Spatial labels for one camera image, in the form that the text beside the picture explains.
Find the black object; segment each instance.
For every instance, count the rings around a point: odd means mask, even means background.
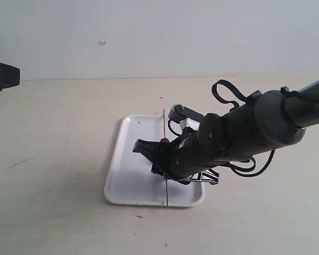
[[[20,70],[0,63],[0,91],[20,84]]]
[[[217,92],[223,85],[245,102],[227,101]],[[300,91],[271,90],[264,94],[256,91],[245,97],[230,82],[220,80],[212,86],[213,96],[233,108],[224,116],[208,113],[202,116],[195,111],[174,105],[170,121],[179,123],[191,118],[200,123],[198,131],[184,130],[170,143],[160,144],[138,140],[133,152],[143,154],[153,163],[152,172],[165,175],[178,182],[196,173],[224,166],[243,177],[254,177],[269,166],[276,149],[294,145],[304,134],[304,127],[319,123],[319,81]],[[254,171],[253,155],[270,151],[264,167]],[[252,162],[242,168],[230,162]]]

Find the beige table surface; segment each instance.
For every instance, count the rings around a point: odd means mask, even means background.
[[[248,95],[318,78],[227,79]],[[224,114],[216,80],[26,81],[0,92],[0,254],[319,254],[319,125],[259,177],[220,168],[197,207],[105,200],[121,120],[174,103]]]

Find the white tray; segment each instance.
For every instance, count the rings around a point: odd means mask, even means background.
[[[166,136],[175,139],[166,126]],[[132,152],[137,139],[159,141],[163,138],[163,116],[131,115],[121,124],[104,195],[120,205],[166,206],[164,177],[150,172],[152,164],[140,153]],[[204,184],[183,185],[168,180],[168,205],[196,206],[204,199]]]

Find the white wall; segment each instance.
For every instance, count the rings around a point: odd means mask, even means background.
[[[22,79],[316,73],[319,0],[0,0],[0,61]]]

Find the robotic arm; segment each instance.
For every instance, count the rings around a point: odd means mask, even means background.
[[[225,86],[241,101],[224,100],[217,93]],[[263,173],[276,149],[298,143],[305,128],[319,124],[319,80],[300,91],[287,87],[264,94],[256,91],[245,97],[230,82],[220,80],[212,86],[213,96],[233,108],[224,116],[208,113],[203,116],[187,107],[174,105],[169,113],[172,122],[181,125],[182,134],[171,142],[137,140],[133,152],[153,163],[151,172],[166,179],[189,184],[192,181],[218,182],[216,166],[229,167],[243,177]],[[253,155],[270,151],[266,165],[258,172]],[[242,168],[231,162],[252,162]]]

